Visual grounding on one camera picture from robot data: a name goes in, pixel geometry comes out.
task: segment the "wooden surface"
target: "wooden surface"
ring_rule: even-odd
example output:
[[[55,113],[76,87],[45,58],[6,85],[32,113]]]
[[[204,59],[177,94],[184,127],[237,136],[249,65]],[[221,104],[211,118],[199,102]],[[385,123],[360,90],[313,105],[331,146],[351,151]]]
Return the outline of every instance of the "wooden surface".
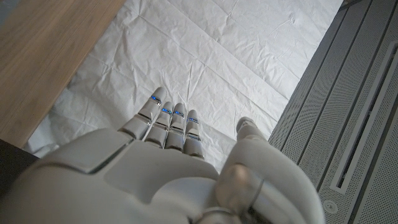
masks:
[[[23,147],[125,0],[22,0],[0,27],[0,139]]]

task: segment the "robot finger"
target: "robot finger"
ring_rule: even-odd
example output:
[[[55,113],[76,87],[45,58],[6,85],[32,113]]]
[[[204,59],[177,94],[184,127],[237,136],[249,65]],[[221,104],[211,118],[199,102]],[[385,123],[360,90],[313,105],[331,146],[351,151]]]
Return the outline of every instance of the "robot finger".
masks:
[[[161,149],[164,147],[166,141],[167,133],[170,128],[170,122],[173,115],[173,104],[171,102],[166,102],[160,111],[156,122],[149,130],[145,142],[151,143]]]
[[[203,157],[202,145],[199,135],[198,114],[195,110],[191,110],[187,116],[187,128],[185,130],[186,138],[183,152],[189,156],[205,159]]]
[[[183,151],[185,113],[184,105],[182,103],[177,103],[174,107],[169,134],[167,135],[164,147],[165,149],[176,149],[180,152]]]
[[[236,139],[241,140],[244,138],[259,138],[264,139],[261,131],[257,128],[254,121],[248,117],[242,117],[239,119],[238,124],[236,125]]]
[[[138,114],[134,115],[119,131],[129,134],[134,139],[141,140],[156,117],[165,97],[165,88],[159,87],[156,89],[141,110],[138,111]]]

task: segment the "ventilation slot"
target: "ventilation slot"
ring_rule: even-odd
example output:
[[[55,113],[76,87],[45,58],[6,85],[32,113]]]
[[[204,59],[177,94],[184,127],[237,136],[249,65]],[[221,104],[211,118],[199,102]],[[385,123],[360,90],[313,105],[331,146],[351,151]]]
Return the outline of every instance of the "ventilation slot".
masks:
[[[345,194],[348,184],[352,178],[355,167],[359,161],[366,139],[376,118],[380,104],[386,94],[394,70],[398,64],[398,41],[394,41],[389,46],[386,56],[382,61],[380,70],[370,89],[368,98],[359,115],[353,129],[353,133],[347,143],[347,147],[340,160],[336,174],[331,181],[330,188],[341,194]]]

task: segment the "wrinkled white cloth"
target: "wrinkled white cloth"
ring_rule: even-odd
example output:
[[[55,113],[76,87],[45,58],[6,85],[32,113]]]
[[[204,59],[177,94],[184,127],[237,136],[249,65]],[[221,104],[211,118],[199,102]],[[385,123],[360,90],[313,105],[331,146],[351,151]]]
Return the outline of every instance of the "wrinkled white cloth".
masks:
[[[159,86],[195,109],[206,161],[221,170],[239,118],[268,138],[340,1],[127,0],[29,139],[43,156],[119,129]]]

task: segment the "robotic hand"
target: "robotic hand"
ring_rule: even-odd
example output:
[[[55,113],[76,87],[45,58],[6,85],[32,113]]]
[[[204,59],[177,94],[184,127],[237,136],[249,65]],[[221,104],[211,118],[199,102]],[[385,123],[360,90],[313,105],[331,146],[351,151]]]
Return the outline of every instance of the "robotic hand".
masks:
[[[239,120],[219,175],[204,161],[197,112],[162,107],[165,95],[158,88],[119,131],[93,131],[30,166],[0,223],[325,222],[310,180],[253,120]]]

